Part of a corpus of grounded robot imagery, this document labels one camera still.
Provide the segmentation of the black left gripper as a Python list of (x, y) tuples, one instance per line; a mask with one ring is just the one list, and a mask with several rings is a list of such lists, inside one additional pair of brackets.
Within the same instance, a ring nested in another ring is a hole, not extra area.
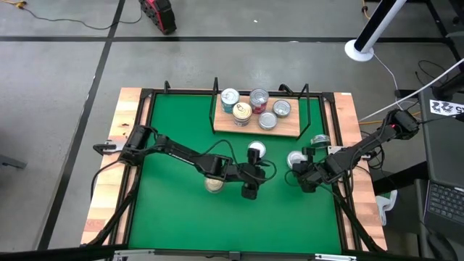
[(240, 163), (234, 165), (237, 175), (243, 179), (248, 180), (249, 183), (244, 183), (241, 187), (241, 195), (245, 199), (256, 199), (258, 192), (258, 185), (255, 183), (264, 183), (270, 180), (270, 177), (266, 176), (266, 172), (257, 164), (260, 160), (260, 150), (254, 148), (247, 149), (248, 163)]

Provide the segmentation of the green white label can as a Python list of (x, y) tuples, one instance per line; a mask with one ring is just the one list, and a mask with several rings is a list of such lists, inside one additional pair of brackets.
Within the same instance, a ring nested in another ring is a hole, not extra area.
[(263, 112), (258, 117), (258, 125), (265, 131), (270, 131), (277, 126), (278, 118), (272, 112)]
[(331, 145), (331, 138), (325, 134), (318, 134), (311, 138), (310, 143), (312, 148), (326, 148)]
[(301, 151), (291, 151), (287, 155), (286, 162), (290, 169), (292, 169), (293, 164), (307, 161), (307, 156), (304, 155)]

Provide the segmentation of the grey metal bracket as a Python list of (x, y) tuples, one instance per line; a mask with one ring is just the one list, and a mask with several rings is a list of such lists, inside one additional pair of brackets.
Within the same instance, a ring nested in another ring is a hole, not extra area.
[(25, 162), (21, 162), (17, 159), (7, 157), (2, 154), (0, 154), (0, 165), (15, 167), (17, 169), (25, 169), (25, 167), (27, 166)]

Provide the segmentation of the white plastic object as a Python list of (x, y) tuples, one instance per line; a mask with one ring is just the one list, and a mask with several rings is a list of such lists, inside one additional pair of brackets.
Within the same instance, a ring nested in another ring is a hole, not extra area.
[(389, 197), (376, 196), (376, 204), (382, 226), (386, 225), (386, 213), (394, 208), (397, 200), (397, 190), (390, 192)]

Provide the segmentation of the white tower fan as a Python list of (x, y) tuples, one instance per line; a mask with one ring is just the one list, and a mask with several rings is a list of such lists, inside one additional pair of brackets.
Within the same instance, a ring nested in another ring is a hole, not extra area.
[(346, 55), (357, 62), (373, 58), (373, 46), (407, 0), (381, 0), (360, 35), (345, 43)]

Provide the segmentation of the dark grey desk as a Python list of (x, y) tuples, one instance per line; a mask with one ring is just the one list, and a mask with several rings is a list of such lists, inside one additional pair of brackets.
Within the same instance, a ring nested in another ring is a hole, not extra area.
[[(423, 136), (429, 178), (437, 183), (464, 189), (464, 113), (442, 116), (430, 112), (431, 88), (420, 92)], [(449, 102), (464, 104), (464, 94)]]

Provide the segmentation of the white printed paper tag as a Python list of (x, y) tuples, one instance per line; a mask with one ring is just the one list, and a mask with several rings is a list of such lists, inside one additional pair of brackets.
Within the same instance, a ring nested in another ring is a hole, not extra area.
[(429, 100), (430, 112), (436, 115), (450, 116), (464, 113), (464, 104), (449, 101)]

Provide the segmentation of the silver aluminium bracket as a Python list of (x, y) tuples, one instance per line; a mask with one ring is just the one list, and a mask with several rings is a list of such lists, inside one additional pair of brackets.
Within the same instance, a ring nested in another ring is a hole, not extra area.
[(319, 261), (357, 261), (356, 256), (337, 254), (315, 254), (315, 260)]
[(151, 255), (154, 254), (154, 249), (121, 249), (114, 252), (116, 257), (130, 257), (133, 255)]

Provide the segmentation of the red black equipment case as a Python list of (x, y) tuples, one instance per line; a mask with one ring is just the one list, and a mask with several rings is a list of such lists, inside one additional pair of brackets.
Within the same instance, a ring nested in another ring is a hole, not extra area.
[(138, 0), (141, 11), (164, 34), (169, 35), (176, 31), (175, 15), (170, 0)]

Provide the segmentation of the green table mat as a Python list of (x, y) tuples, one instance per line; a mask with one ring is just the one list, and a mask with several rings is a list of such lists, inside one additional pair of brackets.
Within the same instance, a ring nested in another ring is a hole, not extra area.
[(240, 252), (338, 254), (341, 251), (334, 198), (324, 188), (307, 194), (289, 173), (287, 155), (308, 146), (323, 132), (320, 103), (301, 100), (305, 134), (300, 139), (213, 133), (208, 96), (156, 97), (152, 126), (198, 152), (235, 154), (247, 160), (247, 147), (261, 141), (272, 165), (254, 200), (240, 183), (209, 192), (204, 176), (179, 159), (151, 154), (144, 160), (129, 245), (132, 248)]

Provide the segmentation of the wooden shelf board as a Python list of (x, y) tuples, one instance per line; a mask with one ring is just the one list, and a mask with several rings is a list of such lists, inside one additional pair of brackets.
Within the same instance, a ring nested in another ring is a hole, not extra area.
[(233, 121), (233, 115), (228, 114), (222, 110), (220, 105), (220, 95), (217, 96), (213, 102), (212, 109), (212, 123), (215, 131), (229, 132), (229, 133), (247, 133), (247, 134), (260, 134), (269, 136), (289, 136), (298, 137), (300, 134), (300, 119), (299, 119), (299, 100), (284, 97), (270, 97), (266, 110), (271, 112), (273, 105), (278, 100), (285, 100), (291, 105), (289, 116), (285, 118), (278, 118), (277, 125), (272, 130), (264, 130), (258, 124), (259, 115), (252, 114), (248, 125), (244, 127), (237, 126)]

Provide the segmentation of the blue yellow label can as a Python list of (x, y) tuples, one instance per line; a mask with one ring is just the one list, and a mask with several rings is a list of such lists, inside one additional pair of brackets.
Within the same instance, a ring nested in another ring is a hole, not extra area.
[(273, 113), (279, 118), (285, 118), (290, 115), (291, 105), (284, 99), (279, 99), (273, 104)]
[(260, 158), (263, 158), (265, 156), (265, 153), (266, 153), (266, 147), (264, 145), (263, 142), (261, 141), (252, 141), (249, 145), (248, 145), (248, 148), (249, 149), (256, 149), (260, 152)]

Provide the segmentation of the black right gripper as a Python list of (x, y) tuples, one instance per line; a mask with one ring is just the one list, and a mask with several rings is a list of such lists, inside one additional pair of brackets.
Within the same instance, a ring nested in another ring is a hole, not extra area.
[(326, 162), (313, 162), (315, 148), (306, 146), (302, 148), (306, 161), (293, 164), (294, 176), (303, 192), (315, 193), (315, 183), (331, 183), (334, 181), (334, 171)]

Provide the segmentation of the black laptop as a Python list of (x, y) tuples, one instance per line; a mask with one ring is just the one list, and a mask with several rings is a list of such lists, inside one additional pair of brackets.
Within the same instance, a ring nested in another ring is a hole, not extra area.
[(429, 181), (423, 221), (446, 237), (464, 238), (464, 189)]

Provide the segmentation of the navy red stripe gold can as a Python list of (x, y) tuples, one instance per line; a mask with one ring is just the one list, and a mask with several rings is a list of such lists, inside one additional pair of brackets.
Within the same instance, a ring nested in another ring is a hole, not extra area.
[(245, 121), (252, 115), (252, 108), (245, 102), (239, 102), (233, 107), (233, 117), (235, 120)]
[(224, 182), (212, 178), (206, 178), (204, 180), (204, 187), (210, 193), (220, 193), (224, 187)]

